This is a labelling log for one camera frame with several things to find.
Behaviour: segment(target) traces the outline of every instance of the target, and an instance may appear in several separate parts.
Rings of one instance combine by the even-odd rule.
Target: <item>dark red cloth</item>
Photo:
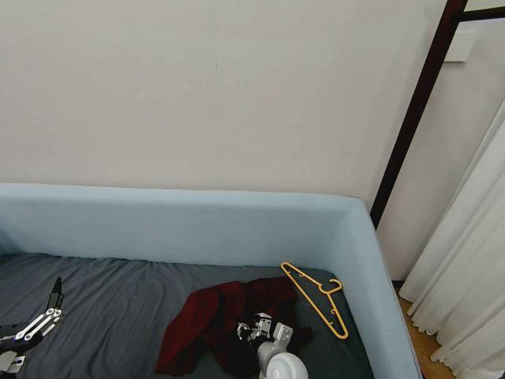
[[[254,314],[264,312],[272,317],[271,332],[276,322],[295,329],[296,297],[290,279],[285,276],[248,283],[229,282],[193,292],[165,329],[156,372],[191,373],[197,357],[206,348],[223,370],[235,377],[259,372],[256,352],[237,337],[238,323],[251,325]],[[294,350],[308,342],[312,333],[300,329],[295,336],[290,343]]]

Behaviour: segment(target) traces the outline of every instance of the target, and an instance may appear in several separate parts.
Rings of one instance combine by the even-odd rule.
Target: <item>bed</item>
[[[64,280],[65,320],[29,352],[19,378],[153,377],[163,330],[189,293],[281,276],[282,261],[344,285],[346,341],[297,301],[300,325],[315,336],[301,351],[311,377],[421,377],[359,199],[0,185],[0,324],[34,317],[54,278]],[[205,355],[185,377],[228,376]]]

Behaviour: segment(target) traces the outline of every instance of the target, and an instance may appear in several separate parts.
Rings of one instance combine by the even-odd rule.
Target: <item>plastic clothes hanger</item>
[[[321,293],[325,294],[328,297],[328,300],[330,301],[330,304],[331,304],[331,314],[334,314],[337,317],[337,319],[339,320],[340,326],[342,327],[342,330],[344,331],[343,334],[340,334],[339,332],[337,332],[335,330],[335,328],[333,327],[333,321],[329,321],[323,315],[323,313],[320,311],[319,307],[314,303],[314,301],[310,298],[310,296],[307,295],[307,293],[303,290],[303,288],[301,288],[300,284],[298,284],[298,282],[292,277],[291,271],[288,268],[296,271],[298,273],[298,275],[301,276],[302,278],[306,278],[307,280],[310,280],[312,283],[314,283],[319,288],[319,291]],[[339,338],[341,340],[345,340],[349,336],[349,333],[347,332],[347,328],[344,325],[344,321],[343,321],[342,317],[340,316],[339,311],[337,310],[337,306],[335,305],[333,298],[331,298],[331,294],[333,294],[336,291],[342,290],[342,283],[337,279],[330,279],[331,283],[337,283],[337,287],[333,288],[329,291],[325,291],[323,289],[323,284],[319,283],[317,280],[313,279],[311,276],[308,276],[302,270],[294,267],[291,263],[289,263],[289,262],[281,263],[281,269],[286,273],[286,275],[288,275],[288,277],[291,279],[291,281],[293,281],[294,285],[297,286],[298,290],[300,290],[300,292],[310,302],[310,305],[316,310],[316,312],[319,314],[321,319],[324,321],[324,324],[326,324],[326,326],[333,332],[333,334],[335,334],[335,336],[337,338]]]

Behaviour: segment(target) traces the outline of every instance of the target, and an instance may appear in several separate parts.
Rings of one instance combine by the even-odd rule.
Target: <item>mattress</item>
[[[305,271],[321,283],[333,277],[322,270]],[[42,313],[55,278],[61,276],[65,317],[27,353],[18,378],[152,378],[165,327],[190,293],[233,280],[282,275],[276,267],[5,255],[0,256],[0,325],[28,322]],[[330,318],[327,299],[311,283],[300,283]],[[314,335],[300,353],[309,377],[373,378],[344,294],[339,291],[334,299],[349,329],[347,340],[336,339],[301,295],[295,304],[299,326],[309,326]],[[206,353],[183,378],[230,376]]]

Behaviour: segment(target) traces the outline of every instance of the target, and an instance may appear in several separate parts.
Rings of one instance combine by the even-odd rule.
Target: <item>light switch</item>
[[[457,30],[452,39],[451,47],[444,59],[445,62],[466,62],[472,50],[475,39],[477,38],[476,29]]]

